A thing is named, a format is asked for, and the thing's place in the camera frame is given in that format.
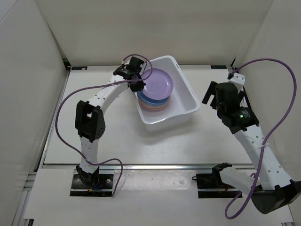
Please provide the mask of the blue plate front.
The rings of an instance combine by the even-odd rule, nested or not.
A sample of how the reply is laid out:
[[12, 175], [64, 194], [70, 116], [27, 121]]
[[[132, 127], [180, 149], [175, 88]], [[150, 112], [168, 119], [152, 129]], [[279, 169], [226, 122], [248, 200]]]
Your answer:
[[154, 103], [154, 104], [161, 104], [161, 103], [164, 103], [166, 102], [167, 100], [169, 100], [170, 97], [166, 97], [164, 99], [159, 99], [159, 100], [156, 100], [156, 99], [152, 99], [150, 97], [147, 97], [145, 94], [143, 94], [142, 91], [139, 91], [137, 92], [137, 96], [142, 98], [143, 100], [147, 101], [147, 102], [150, 102], [150, 103]]

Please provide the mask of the purple plate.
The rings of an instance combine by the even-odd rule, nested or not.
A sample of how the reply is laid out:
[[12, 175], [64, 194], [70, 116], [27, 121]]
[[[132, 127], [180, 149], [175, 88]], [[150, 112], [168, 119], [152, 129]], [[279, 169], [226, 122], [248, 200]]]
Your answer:
[[170, 99], [170, 97], [167, 97], [167, 98], [164, 98], [161, 100], [155, 100], [155, 99], [151, 99], [149, 97], [141, 96], [141, 95], [137, 95], [137, 97], [147, 105], [163, 105], [163, 104], [167, 103], [168, 100]]
[[174, 88], [174, 83], [170, 75], [158, 68], [153, 68], [150, 77], [143, 82], [146, 85], [142, 93], [148, 98], [155, 100], [169, 97]]

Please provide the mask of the pink plate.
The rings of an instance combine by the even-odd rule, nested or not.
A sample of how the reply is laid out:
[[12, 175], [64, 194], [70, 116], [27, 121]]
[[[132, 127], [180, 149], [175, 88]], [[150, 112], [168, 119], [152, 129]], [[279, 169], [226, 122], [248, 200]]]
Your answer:
[[162, 110], [162, 109], [166, 108], [167, 104], [161, 105], [161, 106], [149, 106], [149, 105], [142, 104], [142, 106], [145, 109], [152, 110], [152, 111], [157, 111], [157, 110]]

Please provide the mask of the white plastic bin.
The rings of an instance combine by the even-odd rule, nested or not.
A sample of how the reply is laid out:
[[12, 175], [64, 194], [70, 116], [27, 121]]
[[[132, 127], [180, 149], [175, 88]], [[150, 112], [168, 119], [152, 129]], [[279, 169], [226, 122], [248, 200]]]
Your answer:
[[[174, 88], [169, 96], [168, 106], [157, 111], [143, 108], [138, 102], [137, 93], [133, 94], [138, 113], [146, 129], [157, 131], [187, 121], [194, 112], [200, 109], [200, 101], [176, 59], [172, 56], [161, 56], [150, 62], [153, 68], [162, 69], [170, 75]], [[152, 73], [151, 67], [147, 66], [143, 77], [150, 73]]]

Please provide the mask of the cream plate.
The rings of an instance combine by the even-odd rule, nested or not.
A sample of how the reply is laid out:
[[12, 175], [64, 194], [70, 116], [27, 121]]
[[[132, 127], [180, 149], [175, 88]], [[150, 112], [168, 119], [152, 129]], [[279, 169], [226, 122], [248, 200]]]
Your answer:
[[168, 100], [166, 103], [164, 103], [164, 104], [159, 104], [159, 105], [151, 105], [151, 104], [147, 104], [147, 103], [143, 102], [143, 101], [140, 100], [140, 99], [138, 99], [138, 102], [139, 102], [142, 106], [144, 106], [144, 107], [146, 107], [146, 108], [149, 108], [149, 109], [160, 109], [160, 108], [164, 108], [166, 105], [168, 105], [169, 100]]

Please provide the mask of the light blue plate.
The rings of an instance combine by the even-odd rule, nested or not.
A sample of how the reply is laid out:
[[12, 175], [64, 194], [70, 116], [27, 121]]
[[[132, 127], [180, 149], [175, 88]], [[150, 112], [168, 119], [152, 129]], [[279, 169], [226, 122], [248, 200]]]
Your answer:
[[153, 100], [153, 101], [149, 101], [149, 100], [146, 100], [145, 98], [142, 98], [142, 97], [138, 97], [138, 100], [140, 102], [142, 102], [144, 105], [147, 105], [147, 106], [151, 106], [151, 107], [159, 107], [159, 106], [162, 106], [164, 104], [166, 104], [168, 101], [169, 101], [169, 97], [165, 98], [165, 99], [162, 99], [162, 100]]

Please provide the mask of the orange plate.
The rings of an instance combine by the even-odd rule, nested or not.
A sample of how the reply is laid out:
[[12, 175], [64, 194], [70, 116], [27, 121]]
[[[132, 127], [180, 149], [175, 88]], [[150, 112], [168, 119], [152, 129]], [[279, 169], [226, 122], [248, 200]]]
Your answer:
[[146, 109], [150, 109], [150, 110], [159, 110], [159, 109], [164, 109], [165, 107], [168, 106], [168, 102], [166, 102], [165, 104], [163, 105], [160, 105], [160, 106], [151, 106], [151, 105], [147, 105], [145, 104], [144, 102], [139, 102], [139, 104], [141, 104], [144, 108]]

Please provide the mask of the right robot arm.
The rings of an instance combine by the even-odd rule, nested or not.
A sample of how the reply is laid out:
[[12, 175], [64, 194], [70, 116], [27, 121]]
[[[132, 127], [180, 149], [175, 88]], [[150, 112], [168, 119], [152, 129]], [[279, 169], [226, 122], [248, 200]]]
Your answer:
[[212, 81], [207, 92], [214, 96], [210, 106], [243, 146], [256, 174], [245, 175], [225, 162], [212, 168], [211, 182], [216, 188], [227, 184], [245, 193], [259, 212], [268, 214], [295, 201], [301, 194], [301, 183], [294, 181], [278, 162], [252, 109], [241, 107], [244, 93], [238, 86], [233, 81]]

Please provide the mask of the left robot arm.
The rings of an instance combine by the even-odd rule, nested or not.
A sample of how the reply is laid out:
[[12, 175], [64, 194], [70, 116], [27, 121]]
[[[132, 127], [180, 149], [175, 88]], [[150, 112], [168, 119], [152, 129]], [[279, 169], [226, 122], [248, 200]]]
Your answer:
[[106, 128], [104, 114], [127, 89], [131, 90], [141, 120], [149, 131], [184, 122], [200, 109], [198, 98], [173, 57], [148, 61], [131, 56], [128, 62], [123, 61], [106, 86], [76, 106], [75, 128], [83, 155], [76, 171], [90, 190], [101, 186], [97, 153]]

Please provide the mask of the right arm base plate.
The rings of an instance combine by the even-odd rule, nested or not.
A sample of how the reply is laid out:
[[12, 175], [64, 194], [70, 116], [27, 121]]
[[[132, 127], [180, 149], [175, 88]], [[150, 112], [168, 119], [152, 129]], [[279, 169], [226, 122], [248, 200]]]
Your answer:
[[217, 186], [211, 174], [196, 174], [191, 179], [197, 183], [199, 199], [234, 198], [239, 194], [239, 191], [230, 185]]

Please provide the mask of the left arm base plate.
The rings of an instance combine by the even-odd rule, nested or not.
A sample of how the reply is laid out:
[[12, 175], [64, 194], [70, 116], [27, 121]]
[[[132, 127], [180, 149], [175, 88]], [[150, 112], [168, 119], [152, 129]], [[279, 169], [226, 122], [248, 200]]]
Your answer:
[[86, 186], [75, 170], [73, 173], [70, 196], [74, 197], [111, 197], [113, 193], [114, 170], [99, 170], [96, 184]]

